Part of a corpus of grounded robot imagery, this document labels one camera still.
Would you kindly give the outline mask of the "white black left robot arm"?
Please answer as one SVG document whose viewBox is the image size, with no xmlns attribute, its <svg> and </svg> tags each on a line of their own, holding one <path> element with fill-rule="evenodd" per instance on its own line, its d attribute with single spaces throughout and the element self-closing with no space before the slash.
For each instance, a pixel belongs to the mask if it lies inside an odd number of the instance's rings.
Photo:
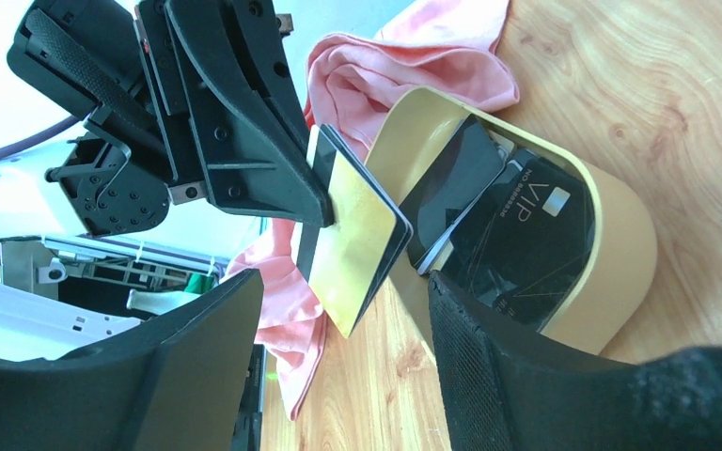
<svg viewBox="0 0 722 451">
<path fill-rule="evenodd" d="M 31 3 L 8 67 L 86 132 L 64 163 L 0 163 L 0 239 L 145 231 L 190 198 L 266 217 L 234 262 L 264 277 L 257 338 L 283 363 L 317 362 L 326 316 L 290 239 L 333 212 L 279 27 L 269 1 Z"/>
</svg>

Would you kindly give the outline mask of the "gold black credit card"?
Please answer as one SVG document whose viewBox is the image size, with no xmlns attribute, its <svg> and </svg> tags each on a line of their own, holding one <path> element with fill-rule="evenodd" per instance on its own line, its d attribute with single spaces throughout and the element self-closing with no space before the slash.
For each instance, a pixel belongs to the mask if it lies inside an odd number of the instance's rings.
<svg viewBox="0 0 722 451">
<path fill-rule="evenodd" d="M 334 223 L 297 225 L 292 259 L 323 311 L 347 338 L 413 228 L 335 127 L 311 128 L 306 160 L 328 189 Z"/>
</svg>

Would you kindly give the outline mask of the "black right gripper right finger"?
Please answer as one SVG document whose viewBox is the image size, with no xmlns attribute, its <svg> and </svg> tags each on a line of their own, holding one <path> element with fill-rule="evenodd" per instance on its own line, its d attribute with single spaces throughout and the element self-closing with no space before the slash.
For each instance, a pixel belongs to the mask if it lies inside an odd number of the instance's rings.
<svg viewBox="0 0 722 451">
<path fill-rule="evenodd" d="M 456 450 L 722 450 L 722 347 L 631 365 L 554 341 L 429 279 Z"/>
</svg>

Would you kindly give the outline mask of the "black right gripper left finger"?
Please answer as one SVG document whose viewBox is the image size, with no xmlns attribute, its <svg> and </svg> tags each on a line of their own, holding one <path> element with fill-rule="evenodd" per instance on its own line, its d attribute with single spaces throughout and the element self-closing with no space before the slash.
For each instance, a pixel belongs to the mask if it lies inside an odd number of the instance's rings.
<svg viewBox="0 0 722 451">
<path fill-rule="evenodd" d="M 0 359 L 0 450 L 258 449 L 262 294 L 244 270 L 57 359 Z"/>
</svg>

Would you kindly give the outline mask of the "black cards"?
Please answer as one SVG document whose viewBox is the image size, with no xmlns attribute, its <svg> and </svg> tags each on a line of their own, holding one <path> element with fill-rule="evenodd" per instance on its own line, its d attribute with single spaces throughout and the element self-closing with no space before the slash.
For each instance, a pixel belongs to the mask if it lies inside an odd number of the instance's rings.
<svg viewBox="0 0 722 451">
<path fill-rule="evenodd" d="M 593 244 L 589 188 L 525 147 L 462 120 L 400 203 L 414 228 L 410 264 L 440 271 L 479 302 L 539 331 L 585 269 Z"/>
</svg>

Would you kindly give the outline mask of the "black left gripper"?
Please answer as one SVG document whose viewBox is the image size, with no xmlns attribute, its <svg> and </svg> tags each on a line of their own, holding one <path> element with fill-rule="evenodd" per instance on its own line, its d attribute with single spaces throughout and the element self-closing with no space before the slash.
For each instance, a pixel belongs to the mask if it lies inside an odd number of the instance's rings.
<svg viewBox="0 0 722 451">
<path fill-rule="evenodd" d="M 86 134 L 47 173 L 93 236 L 144 231 L 170 205 L 334 221 L 270 1 L 35 1 L 9 69 Z"/>
</svg>

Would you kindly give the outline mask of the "pink cloth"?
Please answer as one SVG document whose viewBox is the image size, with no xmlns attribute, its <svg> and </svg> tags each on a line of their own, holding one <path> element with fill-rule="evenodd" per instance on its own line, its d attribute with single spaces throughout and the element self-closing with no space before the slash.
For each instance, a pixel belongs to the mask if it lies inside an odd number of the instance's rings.
<svg viewBox="0 0 722 451">
<path fill-rule="evenodd" d="M 519 87 L 496 47 L 509 3 L 415 1 L 371 39 L 336 32 L 306 62 L 308 125 L 335 126 L 365 158 L 395 103 L 430 86 L 485 112 L 516 104 Z M 291 257 L 292 221 L 273 219 L 234 257 L 228 275 L 253 268 L 264 285 L 255 340 L 276 360 L 285 414 L 295 420 L 321 362 L 328 317 Z"/>
</svg>

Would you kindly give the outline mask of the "yellow oval tray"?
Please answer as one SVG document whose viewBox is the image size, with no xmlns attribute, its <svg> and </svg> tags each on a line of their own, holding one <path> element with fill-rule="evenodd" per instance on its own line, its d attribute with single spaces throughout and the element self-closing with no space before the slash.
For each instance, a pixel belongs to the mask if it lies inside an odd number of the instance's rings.
<svg viewBox="0 0 722 451">
<path fill-rule="evenodd" d="M 367 166 L 413 225 L 390 280 L 432 350 L 428 278 L 597 354 L 644 300 L 657 243 L 623 181 L 429 87 L 387 114 Z"/>
</svg>

